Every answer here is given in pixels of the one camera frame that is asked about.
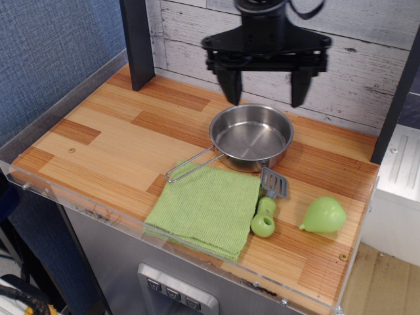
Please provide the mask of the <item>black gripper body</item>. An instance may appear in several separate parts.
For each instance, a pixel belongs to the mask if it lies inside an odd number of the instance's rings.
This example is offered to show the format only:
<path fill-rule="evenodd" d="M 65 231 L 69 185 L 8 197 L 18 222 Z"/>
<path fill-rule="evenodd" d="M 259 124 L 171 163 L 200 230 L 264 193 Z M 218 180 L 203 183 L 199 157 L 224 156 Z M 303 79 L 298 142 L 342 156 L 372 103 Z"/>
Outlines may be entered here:
<path fill-rule="evenodd" d="M 242 15 L 241 26 L 205 37 L 214 74 L 291 72 L 316 76 L 327 68 L 331 38 L 293 25 L 283 15 Z"/>

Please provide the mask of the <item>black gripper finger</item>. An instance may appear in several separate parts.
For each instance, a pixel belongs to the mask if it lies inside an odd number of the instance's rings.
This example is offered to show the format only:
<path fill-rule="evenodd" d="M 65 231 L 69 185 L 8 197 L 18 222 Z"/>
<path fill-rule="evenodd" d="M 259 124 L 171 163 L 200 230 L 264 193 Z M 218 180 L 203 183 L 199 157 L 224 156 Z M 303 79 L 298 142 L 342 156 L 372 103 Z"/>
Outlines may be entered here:
<path fill-rule="evenodd" d="M 218 70 L 217 79 L 227 101 L 238 105 L 242 93 L 242 73 L 237 70 Z"/>
<path fill-rule="evenodd" d="M 305 102 L 311 84 L 311 73 L 306 71 L 291 73 L 291 105 L 297 108 Z"/>

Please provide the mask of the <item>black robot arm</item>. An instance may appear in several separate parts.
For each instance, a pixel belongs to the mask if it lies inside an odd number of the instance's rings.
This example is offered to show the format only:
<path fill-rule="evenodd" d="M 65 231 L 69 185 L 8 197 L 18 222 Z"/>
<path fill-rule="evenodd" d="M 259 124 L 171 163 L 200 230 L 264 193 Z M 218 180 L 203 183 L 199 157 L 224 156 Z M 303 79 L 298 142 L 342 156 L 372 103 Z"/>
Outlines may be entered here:
<path fill-rule="evenodd" d="M 242 72 L 291 73 L 291 105 L 305 102 L 311 81 L 327 70 L 326 35 L 293 25 L 286 8 L 291 1 L 235 1 L 241 26 L 204 38 L 207 68 L 212 71 L 227 98 L 238 105 Z"/>

